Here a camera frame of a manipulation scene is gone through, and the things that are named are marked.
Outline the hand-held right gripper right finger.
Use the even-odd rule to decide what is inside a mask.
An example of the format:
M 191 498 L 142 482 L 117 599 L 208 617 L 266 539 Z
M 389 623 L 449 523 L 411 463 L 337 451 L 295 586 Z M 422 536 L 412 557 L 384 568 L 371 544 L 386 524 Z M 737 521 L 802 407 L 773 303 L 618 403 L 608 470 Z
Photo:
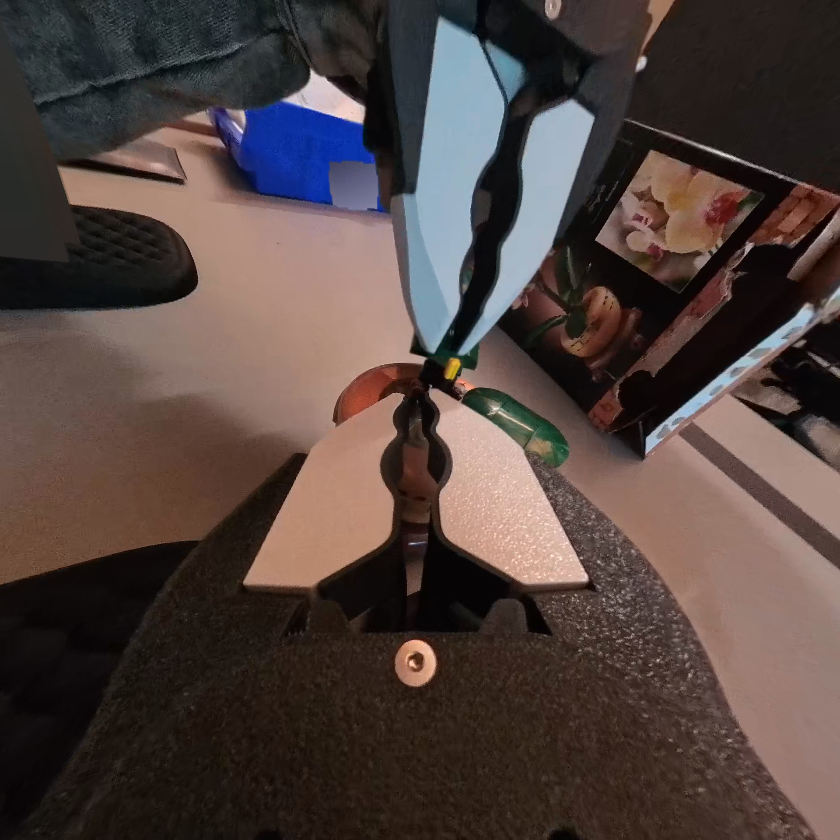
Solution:
M 522 447 L 462 402 L 431 400 L 445 451 L 443 537 L 525 592 L 585 588 L 590 578 Z

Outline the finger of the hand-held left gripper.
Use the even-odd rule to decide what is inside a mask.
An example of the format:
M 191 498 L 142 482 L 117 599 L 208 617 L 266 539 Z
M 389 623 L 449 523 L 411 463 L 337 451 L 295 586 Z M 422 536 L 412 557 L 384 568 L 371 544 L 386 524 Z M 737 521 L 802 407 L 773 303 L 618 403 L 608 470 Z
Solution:
M 520 58 L 443 15 L 392 16 L 395 246 L 406 309 L 427 354 L 459 313 L 474 194 L 525 78 Z
M 549 252 L 592 131 L 594 116 L 567 100 L 530 122 L 518 164 L 519 199 L 509 230 L 493 254 L 496 269 L 488 296 L 459 342 L 472 351 L 518 298 Z

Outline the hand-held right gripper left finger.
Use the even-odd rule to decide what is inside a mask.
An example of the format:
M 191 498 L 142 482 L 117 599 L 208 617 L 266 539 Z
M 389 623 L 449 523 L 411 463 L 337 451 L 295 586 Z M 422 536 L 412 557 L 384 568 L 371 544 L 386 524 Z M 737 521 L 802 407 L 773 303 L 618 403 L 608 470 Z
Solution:
M 244 578 L 246 589 L 310 595 L 386 544 L 395 502 L 382 457 L 396 440 L 402 403 L 381 400 L 312 447 Z

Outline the lego flower pot model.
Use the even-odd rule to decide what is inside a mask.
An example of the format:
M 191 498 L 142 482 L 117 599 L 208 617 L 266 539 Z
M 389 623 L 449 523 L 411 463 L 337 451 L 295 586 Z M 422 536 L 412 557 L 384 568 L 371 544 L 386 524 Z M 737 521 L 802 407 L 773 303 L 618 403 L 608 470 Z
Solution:
M 418 363 L 398 362 L 383 364 L 358 375 L 344 388 L 335 404 L 334 424 L 341 425 L 389 395 L 407 395 L 421 370 Z M 402 501 L 403 551 L 408 560 L 420 560 L 427 546 L 432 491 L 437 485 L 428 471 L 428 442 L 421 420 L 412 419 L 409 429 L 402 450 L 403 470 L 397 489 Z

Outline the orchid print lego box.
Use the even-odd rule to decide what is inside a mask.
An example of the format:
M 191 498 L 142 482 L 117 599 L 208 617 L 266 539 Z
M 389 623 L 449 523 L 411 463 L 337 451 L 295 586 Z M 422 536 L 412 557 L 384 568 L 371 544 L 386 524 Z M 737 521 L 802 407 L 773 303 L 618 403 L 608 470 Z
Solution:
M 631 120 L 500 321 L 645 458 L 816 324 L 838 194 Z

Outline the black standing panel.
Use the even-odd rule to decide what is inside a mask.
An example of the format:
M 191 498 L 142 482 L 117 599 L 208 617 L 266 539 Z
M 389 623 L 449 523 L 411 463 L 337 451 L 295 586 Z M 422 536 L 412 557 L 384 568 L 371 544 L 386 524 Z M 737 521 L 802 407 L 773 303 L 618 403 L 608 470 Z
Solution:
M 838 194 L 839 2 L 673 2 L 627 117 Z

